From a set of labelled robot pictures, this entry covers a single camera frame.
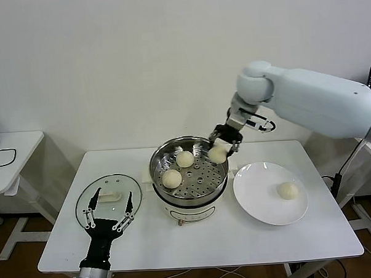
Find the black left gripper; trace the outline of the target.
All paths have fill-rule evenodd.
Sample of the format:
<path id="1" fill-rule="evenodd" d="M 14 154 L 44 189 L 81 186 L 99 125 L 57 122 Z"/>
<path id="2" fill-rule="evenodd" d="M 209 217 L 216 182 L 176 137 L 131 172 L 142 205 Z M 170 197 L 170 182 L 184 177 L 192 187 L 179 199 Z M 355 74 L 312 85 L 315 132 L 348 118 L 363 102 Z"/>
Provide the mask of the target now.
<path id="1" fill-rule="evenodd" d="M 85 218 L 86 233 L 90 236 L 91 242 L 87 256 L 80 262 L 80 268 L 110 269 L 109 262 L 112 242 L 122 236 L 124 231 L 134 220 L 132 192 L 129 192 L 125 214 L 120 220 L 102 219 L 94 217 L 101 188 L 90 198 L 90 202 L 82 213 Z"/>

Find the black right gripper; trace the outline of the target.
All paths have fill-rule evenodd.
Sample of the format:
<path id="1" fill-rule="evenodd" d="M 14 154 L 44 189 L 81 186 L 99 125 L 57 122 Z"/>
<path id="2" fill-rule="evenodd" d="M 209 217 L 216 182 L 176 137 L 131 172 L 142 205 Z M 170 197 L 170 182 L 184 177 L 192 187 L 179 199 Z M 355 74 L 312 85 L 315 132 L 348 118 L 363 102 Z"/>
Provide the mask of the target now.
<path id="1" fill-rule="evenodd" d="M 209 148 L 213 148 L 217 138 L 232 144 L 228 150 L 227 157 L 231 157 L 234 153 L 239 151 L 240 143 L 243 140 L 240 132 L 226 124 L 216 125 L 214 131 L 209 135 Z"/>

